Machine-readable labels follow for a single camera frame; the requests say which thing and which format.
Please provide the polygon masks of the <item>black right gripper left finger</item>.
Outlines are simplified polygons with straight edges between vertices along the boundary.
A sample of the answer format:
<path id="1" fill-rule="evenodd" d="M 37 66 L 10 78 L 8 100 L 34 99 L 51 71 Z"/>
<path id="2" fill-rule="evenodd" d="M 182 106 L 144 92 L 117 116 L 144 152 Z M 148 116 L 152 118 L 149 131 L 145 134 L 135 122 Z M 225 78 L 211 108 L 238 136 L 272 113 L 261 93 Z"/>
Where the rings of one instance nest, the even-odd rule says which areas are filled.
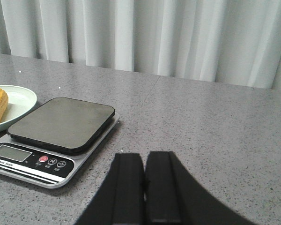
<path id="1" fill-rule="evenodd" d="M 117 153 L 77 225 L 143 225 L 144 169 L 138 153 Z"/>

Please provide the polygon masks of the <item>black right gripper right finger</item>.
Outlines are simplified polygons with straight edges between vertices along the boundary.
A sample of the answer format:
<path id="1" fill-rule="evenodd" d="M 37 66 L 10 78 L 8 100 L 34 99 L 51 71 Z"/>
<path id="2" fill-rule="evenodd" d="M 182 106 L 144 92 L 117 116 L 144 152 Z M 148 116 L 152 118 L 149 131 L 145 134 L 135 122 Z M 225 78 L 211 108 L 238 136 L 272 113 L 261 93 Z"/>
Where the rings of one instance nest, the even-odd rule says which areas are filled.
<path id="1" fill-rule="evenodd" d="M 148 225 L 252 224 L 206 191 L 173 152 L 150 152 L 145 177 Z"/>

